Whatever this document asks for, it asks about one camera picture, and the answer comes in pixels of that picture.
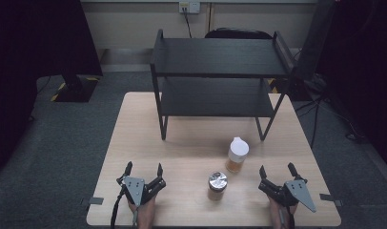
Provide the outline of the black chair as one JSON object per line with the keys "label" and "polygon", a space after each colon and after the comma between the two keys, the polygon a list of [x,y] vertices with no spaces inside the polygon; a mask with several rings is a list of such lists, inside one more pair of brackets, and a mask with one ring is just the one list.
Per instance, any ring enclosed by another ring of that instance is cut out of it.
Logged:
{"label": "black chair", "polygon": [[232,39],[272,39],[272,37],[264,31],[245,30],[236,28],[218,28],[209,31],[206,38],[232,38]]}

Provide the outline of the black two-tier shelf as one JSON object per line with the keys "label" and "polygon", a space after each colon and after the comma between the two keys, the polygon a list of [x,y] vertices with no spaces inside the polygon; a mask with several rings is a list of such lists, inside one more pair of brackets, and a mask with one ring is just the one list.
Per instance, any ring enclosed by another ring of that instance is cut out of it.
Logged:
{"label": "black two-tier shelf", "polygon": [[150,62],[161,137],[171,116],[261,117],[279,109],[268,78],[291,80],[296,63],[282,35],[271,39],[166,38]]}

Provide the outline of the dark leaning panel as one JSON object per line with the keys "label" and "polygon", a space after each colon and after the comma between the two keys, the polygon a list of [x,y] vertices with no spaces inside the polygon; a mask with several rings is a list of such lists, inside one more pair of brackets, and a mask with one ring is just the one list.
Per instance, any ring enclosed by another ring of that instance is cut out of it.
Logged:
{"label": "dark leaning panel", "polygon": [[310,80],[322,53],[324,43],[331,27],[336,9],[336,0],[318,0],[312,22],[297,60],[295,76],[302,80]]}

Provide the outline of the glass jar with white lid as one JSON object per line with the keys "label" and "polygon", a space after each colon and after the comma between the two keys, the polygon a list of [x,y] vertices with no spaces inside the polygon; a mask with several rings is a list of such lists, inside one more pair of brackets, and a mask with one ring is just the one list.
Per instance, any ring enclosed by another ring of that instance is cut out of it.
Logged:
{"label": "glass jar with white lid", "polygon": [[230,144],[228,151],[228,159],[226,161],[226,168],[232,173],[238,173],[249,153],[250,148],[246,141],[237,136]]}

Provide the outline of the glass jar with silver lid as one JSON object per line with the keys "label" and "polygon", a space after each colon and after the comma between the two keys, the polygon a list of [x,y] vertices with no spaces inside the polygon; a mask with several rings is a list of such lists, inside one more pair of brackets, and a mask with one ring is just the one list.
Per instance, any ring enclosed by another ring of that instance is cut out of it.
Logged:
{"label": "glass jar with silver lid", "polygon": [[228,185],[228,178],[222,172],[213,172],[208,178],[208,198],[213,201],[219,201],[223,198],[224,191]]}

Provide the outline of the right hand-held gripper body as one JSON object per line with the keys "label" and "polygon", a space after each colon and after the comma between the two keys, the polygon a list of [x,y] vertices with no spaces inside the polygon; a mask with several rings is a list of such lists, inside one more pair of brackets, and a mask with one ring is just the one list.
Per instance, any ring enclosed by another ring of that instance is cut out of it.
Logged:
{"label": "right hand-held gripper body", "polygon": [[277,186],[264,178],[258,189],[282,206],[290,207],[301,203],[313,213],[316,212],[316,206],[303,179],[285,181],[282,186]]}

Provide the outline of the white wall socket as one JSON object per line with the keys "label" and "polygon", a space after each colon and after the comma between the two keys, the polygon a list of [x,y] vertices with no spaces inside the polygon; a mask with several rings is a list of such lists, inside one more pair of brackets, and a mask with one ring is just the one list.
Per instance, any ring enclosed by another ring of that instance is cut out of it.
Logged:
{"label": "white wall socket", "polygon": [[199,2],[179,2],[178,11],[180,13],[199,14],[200,3]]}

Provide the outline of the black stand base yellow stripes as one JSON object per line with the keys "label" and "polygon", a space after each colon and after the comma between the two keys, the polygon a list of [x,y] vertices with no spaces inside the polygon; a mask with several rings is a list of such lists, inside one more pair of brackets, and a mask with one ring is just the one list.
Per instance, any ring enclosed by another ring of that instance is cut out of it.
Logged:
{"label": "black stand base yellow stripes", "polygon": [[51,101],[87,103],[98,82],[98,77],[81,77],[75,86],[69,87],[66,83],[62,83]]}

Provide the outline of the person's left hand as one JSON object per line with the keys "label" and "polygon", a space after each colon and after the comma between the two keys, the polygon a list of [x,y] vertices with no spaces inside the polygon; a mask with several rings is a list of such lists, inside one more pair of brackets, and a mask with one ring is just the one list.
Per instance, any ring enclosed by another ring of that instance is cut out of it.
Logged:
{"label": "person's left hand", "polygon": [[130,210],[137,213],[137,229],[152,229],[155,216],[155,198],[147,203],[136,207],[128,202]]}

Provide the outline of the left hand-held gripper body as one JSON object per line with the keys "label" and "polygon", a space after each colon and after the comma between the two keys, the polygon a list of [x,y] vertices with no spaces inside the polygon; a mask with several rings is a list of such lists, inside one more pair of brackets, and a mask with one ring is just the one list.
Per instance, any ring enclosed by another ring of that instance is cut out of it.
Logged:
{"label": "left hand-held gripper body", "polygon": [[143,178],[130,176],[120,177],[116,181],[128,201],[135,206],[146,204],[166,186],[163,177],[157,177],[148,184]]}

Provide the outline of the black curtain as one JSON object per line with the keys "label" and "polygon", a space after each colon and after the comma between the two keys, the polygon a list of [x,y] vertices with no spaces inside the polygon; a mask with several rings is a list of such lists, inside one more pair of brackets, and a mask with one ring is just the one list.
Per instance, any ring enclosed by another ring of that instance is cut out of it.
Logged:
{"label": "black curtain", "polygon": [[387,0],[340,0],[320,69],[387,164]]}
{"label": "black curtain", "polygon": [[102,73],[80,0],[0,0],[0,169],[28,125],[40,77]]}

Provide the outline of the person's right hand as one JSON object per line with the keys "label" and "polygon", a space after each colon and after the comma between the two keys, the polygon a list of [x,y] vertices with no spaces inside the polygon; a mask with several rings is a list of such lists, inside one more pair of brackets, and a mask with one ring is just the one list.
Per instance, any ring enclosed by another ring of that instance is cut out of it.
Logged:
{"label": "person's right hand", "polygon": [[274,229],[295,229],[295,211],[297,205],[283,206],[269,197],[271,223]]}

